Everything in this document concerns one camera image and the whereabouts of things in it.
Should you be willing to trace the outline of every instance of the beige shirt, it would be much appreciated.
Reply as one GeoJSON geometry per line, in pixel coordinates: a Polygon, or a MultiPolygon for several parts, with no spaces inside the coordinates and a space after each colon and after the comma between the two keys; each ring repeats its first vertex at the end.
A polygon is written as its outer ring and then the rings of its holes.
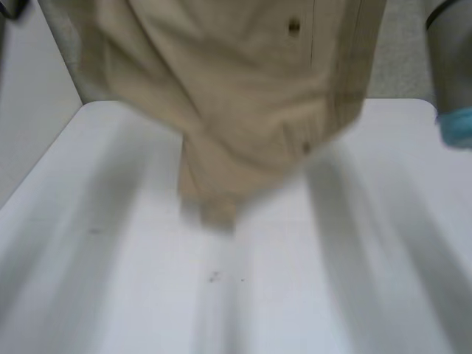
{"type": "Polygon", "coordinates": [[[84,74],[184,135],[211,221],[351,123],[386,0],[58,0],[84,74]]]}

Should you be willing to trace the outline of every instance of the gray wall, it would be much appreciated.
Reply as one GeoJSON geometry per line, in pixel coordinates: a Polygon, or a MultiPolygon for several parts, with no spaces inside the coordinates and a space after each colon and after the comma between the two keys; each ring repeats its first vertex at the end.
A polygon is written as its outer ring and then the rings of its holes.
{"type": "MultiPolygon", "coordinates": [[[[40,2],[83,101],[106,99],[77,76],[80,42],[67,17],[51,5],[52,0],[40,2]]],[[[375,56],[370,97],[432,100],[423,24],[422,0],[388,0],[375,56]]]]}

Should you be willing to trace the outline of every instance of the khaki shirt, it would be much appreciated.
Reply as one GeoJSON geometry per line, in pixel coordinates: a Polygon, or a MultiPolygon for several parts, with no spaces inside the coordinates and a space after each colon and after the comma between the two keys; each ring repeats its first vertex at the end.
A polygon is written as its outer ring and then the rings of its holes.
{"type": "Polygon", "coordinates": [[[227,221],[359,114],[386,0],[57,0],[82,70],[184,135],[180,191],[227,221]]]}

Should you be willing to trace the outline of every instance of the shirt button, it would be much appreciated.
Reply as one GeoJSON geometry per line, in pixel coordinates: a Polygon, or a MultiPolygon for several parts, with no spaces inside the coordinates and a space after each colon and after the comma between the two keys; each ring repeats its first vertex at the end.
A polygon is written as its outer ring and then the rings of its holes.
{"type": "Polygon", "coordinates": [[[304,142],[302,144],[302,150],[305,155],[308,155],[311,152],[311,145],[309,142],[304,142]]]}
{"type": "Polygon", "coordinates": [[[288,33],[293,36],[297,37],[300,34],[300,30],[302,28],[302,24],[298,18],[291,18],[288,21],[288,33]]]}

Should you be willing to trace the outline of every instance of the white table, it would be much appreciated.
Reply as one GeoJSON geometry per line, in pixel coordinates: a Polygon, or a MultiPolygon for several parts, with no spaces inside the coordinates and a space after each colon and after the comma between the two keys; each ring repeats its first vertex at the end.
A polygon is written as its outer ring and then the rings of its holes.
{"type": "Polygon", "coordinates": [[[180,136],[82,107],[0,210],[0,353],[466,353],[472,158],[434,114],[369,100],[229,234],[181,206],[180,136]]]}

